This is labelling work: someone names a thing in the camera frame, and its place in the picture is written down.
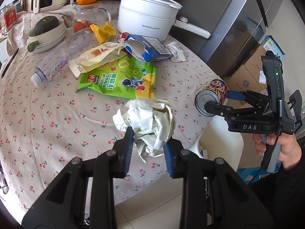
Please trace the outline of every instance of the brown cardboard box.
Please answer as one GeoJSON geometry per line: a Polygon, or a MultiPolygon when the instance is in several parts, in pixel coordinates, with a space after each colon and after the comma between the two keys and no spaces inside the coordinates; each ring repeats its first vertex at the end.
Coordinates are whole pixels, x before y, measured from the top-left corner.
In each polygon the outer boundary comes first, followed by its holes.
{"type": "Polygon", "coordinates": [[[251,73],[252,77],[256,80],[261,89],[267,88],[267,84],[260,83],[260,70],[263,69],[261,56],[266,55],[266,50],[259,46],[255,53],[244,63],[244,67],[251,73]]]}
{"type": "Polygon", "coordinates": [[[228,88],[232,91],[252,90],[257,93],[262,91],[260,85],[243,65],[226,81],[226,83],[228,88]]]}

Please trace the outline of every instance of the cherry pattern tablecloth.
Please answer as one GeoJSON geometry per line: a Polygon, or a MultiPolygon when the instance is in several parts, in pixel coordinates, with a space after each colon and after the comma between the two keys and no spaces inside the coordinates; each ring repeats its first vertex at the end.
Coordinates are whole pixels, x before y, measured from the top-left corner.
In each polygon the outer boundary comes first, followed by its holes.
{"type": "MultiPolygon", "coordinates": [[[[102,6],[111,12],[112,25],[116,27],[119,2],[107,1],[102,6]]],[[[70,27],[74,11],[72,6],[65,6],[51,13],[64,18],[70,27]]],[[[0,159],[9,192],[18,197],[23,213],[72,158],[95,158],[124,136],[115,128],[112,116],[118,109],[126,111],[124,105],[128,99],[102,95],[91,89],[77,91],[80,79],[67,66],[54,82],[38,88],[32,85],[30,78],[35,66],[49,51],[29,53],[27,35],[46,15],[50,13],[20,16],[7,42],[10,55],[16,48],[20,50],[0,80],[0,159]]],[[[72,34],[72,28],[68,28],[65,38],[72,34]]],[[[174,40],[168,36],[165,43],[174,40]]],[[[211,120],[196,110],[195,94],[216,75],[189,49],[181,44],[180,47],[186,62],[154,63],[155,96],[167,100],[174,108],[177,125],[173,137],[187,147],[195,143],[211,120]]],[[[115,203],[137,194],[165,172],[163,156],[148,157],[145,164],[134,149],[127,177],[114,180],[115,203]]]]}

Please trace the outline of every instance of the black sleeve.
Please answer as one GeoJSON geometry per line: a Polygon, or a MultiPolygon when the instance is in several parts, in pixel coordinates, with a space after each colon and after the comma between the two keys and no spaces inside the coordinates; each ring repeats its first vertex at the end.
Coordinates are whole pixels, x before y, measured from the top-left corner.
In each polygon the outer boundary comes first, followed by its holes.
{"type": "Polygon", "coordinates": [[[274,228],[297,228],[305,222],[305,148],[299,164],[252,183],[250,188],[274,218],[274,228]]]}

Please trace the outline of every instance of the screw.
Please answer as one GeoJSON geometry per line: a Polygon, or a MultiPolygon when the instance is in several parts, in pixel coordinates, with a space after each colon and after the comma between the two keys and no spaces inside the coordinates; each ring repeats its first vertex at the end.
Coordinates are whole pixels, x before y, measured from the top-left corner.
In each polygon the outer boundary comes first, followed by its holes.
{"type": "Polygon", "coordinates": [[[188,149],[182,149],[182,150],[181,150],[181,154],[182,154],[183,156],[186,156],[186,155],[189,155],[189,154],[190,154],[190,151],[189,151],[188,149]]]}
{"type": "Polygon", "coordinates": [[[80,158],[75,157],[75,158],[72,159],[71,162],[72,162],[72,164],[79,164],[80,163],[80,158]]]}
{"type": "Polygon", "coordinates": [[[115,154],[116,154],[115,150],[108,150],[107,151],[107,156],[113,156],[115,154]]]}
{"type": "Polygon", "coordinates": [[[217,164],[224,164],[224,163],[225,163],[224,159],[221,158],[221,157],[216,158],[216,159],[215,159],[215,162],[216,162],[217,164]]]}

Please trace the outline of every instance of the metal can bottom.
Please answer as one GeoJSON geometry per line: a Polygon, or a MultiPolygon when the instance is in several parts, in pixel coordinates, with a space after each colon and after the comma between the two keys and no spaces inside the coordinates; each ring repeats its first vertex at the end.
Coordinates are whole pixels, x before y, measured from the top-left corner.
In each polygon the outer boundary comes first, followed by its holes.
{"type": "Polygon", "coordinates": [[[195,97],[195,107],[201,114],[208,117],[215,116],[214,114],[208,113],[205,110],[204,105],[207,104],[208,102],[220,104],[219,97],[215,93],[209,90],[202,90],[195,97]]]}

